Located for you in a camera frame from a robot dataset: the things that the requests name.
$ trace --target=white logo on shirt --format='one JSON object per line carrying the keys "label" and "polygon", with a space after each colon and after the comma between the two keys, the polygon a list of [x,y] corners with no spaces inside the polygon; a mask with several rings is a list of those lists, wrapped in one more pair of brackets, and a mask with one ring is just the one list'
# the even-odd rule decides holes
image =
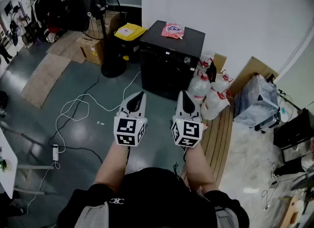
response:
{"label": "white logo on shirt", "polygon": [[124,201],[124,199],[111,199],[109,202],[110,203],[115,203],[115,204],[123,204],[123,202],[120,202],[121,200]]}

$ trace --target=black and white marker cube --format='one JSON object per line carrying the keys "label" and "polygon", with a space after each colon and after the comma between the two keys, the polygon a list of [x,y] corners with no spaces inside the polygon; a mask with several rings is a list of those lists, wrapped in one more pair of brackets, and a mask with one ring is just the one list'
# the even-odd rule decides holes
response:
{"label": "black and white marker cube", "polygon": [[145,119],[116,116],[113,133],[117,144],[136,147],[145,133]]}
{"label": "black and white marker cube", "polygon": [[175,119],[171,130],[176,145],[195,147],[202,139],[203,124],[183,119]]}

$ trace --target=forearm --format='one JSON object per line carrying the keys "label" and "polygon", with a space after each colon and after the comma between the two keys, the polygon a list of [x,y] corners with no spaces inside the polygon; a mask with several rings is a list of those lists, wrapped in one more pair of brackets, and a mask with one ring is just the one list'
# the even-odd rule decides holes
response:
{"label": "forearm", "polygon": [[115,193],[118,192],[124,178],[128,156],[128,147],[112,143],[111,148],[97,172],[95,184],[105,184]]}
{"label": "forearm", "polygon": [[207,163],[202,147],[188,148],[185,156],[186,176],[193,191],[202,187],[202,192],[218,190],[213,171]]}

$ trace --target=yellow lid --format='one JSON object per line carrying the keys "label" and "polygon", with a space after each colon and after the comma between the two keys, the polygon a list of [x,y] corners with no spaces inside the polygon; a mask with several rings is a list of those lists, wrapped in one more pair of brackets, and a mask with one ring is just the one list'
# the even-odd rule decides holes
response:
{"label": "yellow lid", "polygon": [[125,26],[119,28],[114,35],[125,41],[133,41],[142,35],[145,31],[146,29],[142,28],[141,26],[127,23]]}

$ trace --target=red and white snack bag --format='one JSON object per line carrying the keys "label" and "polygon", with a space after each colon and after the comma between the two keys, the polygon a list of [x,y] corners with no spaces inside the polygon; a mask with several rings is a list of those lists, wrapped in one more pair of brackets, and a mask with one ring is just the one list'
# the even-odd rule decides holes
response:
{"label": "red and white snack bag", "polygon": [[182,39],[184,35],[184,27],[177,23],[166,23],[162,30],[161,36]]}

